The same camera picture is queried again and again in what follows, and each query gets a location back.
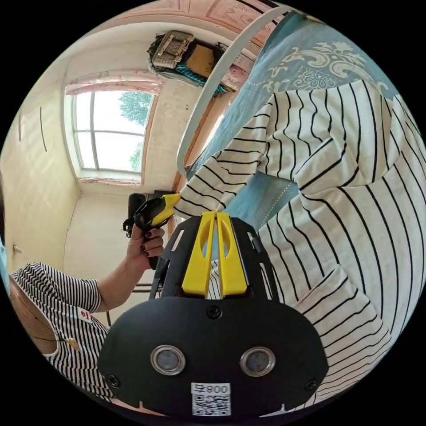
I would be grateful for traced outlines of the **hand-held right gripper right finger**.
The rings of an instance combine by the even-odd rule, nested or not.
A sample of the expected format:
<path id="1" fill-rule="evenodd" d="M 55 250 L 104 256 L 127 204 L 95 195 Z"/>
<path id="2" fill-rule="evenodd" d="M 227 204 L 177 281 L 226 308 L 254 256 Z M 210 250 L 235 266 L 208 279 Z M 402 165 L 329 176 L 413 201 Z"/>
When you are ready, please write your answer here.
<path id="1" fill-rule="evenodd" d="M 218 271 L 222 298 L 241 296 L 247 283 L 229 214 L 217 213 Z"/>

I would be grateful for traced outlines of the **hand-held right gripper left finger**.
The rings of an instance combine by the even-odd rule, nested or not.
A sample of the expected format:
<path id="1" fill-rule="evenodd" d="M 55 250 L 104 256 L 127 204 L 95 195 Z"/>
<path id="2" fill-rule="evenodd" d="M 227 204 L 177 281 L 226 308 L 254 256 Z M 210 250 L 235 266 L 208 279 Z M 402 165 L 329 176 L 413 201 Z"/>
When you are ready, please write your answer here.
<path id="1" fill-rule="evenodd" d="M 204 212 L 195 235 L 194 245 L 182 283 L 189 296 L 206 296 L 209 290 L 215 212 Z"/>

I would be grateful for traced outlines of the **person's left hand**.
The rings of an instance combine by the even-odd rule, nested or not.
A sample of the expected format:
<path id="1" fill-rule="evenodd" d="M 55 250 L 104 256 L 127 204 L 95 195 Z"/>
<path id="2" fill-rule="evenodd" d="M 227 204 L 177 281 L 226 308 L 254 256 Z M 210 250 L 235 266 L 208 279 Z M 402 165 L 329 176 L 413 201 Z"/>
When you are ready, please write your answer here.
<path id="1" fill-rule="evenodd" d="M 144 232 L 134 225 L 127 246 L 127 262 L 139 272 L 152 269 L 150 260 L 163 255 L 164 234 L 162 228 Z"/>

